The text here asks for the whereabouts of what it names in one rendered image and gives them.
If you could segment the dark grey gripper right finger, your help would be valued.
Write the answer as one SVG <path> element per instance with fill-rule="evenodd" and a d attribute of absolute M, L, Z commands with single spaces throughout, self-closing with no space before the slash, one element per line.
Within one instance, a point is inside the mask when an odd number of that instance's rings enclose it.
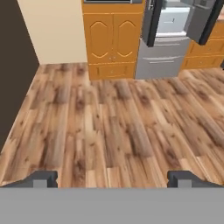
<path fill-rule="evenodd" d="M 221 187 L 221 185 L 204 181 L 190 171 L 168 171 L 168 187 L 194 188 L 194 187 Z"/>

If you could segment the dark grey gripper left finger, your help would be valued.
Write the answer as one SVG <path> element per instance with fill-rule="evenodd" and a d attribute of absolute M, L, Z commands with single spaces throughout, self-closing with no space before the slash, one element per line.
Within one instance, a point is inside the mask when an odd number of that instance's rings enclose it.
<path fill-rule="evenodd" d="M 23 188 L 57 188 L 58 173 L 56 171 L 35 171 L 24 179 L 4 185 L 4 187 Z"/>

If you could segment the orange wooden drawer cabinet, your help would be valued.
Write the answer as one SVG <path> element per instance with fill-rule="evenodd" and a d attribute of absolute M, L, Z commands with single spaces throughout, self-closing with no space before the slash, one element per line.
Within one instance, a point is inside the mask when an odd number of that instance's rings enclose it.
<path fill-rule="evenodd" d="M 202 69 L 219 67 L 224 60 L 224 17 L 218 19 L 205 45 L 191 41 L 180 67 Z"/>

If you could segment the stainless steel fridge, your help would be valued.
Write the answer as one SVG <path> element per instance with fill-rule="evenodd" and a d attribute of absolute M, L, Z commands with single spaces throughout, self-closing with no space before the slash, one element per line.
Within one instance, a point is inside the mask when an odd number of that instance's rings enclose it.
<path fill-rule="evenodd" d="M 136 78 L 175 77 L 191 41 L 203 46 L 224 0 L 146 0 Z"/>

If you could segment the orange wooden cupboard run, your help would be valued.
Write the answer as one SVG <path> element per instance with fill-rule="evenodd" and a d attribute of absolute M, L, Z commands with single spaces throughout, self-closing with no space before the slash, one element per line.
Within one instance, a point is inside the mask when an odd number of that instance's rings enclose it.
<path fill-rule="evenodd" d="M 144 12 L 142 3 L 81 0 L 90 80 L 133 79 Z"/>

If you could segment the grey built-in oven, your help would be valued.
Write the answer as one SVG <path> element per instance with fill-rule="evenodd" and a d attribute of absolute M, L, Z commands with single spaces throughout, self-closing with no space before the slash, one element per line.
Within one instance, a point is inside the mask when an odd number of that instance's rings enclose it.
<path fill-rule="evenodd" d="M 84 4 L 141 4 L 143 0 L 84 0 Z"/>

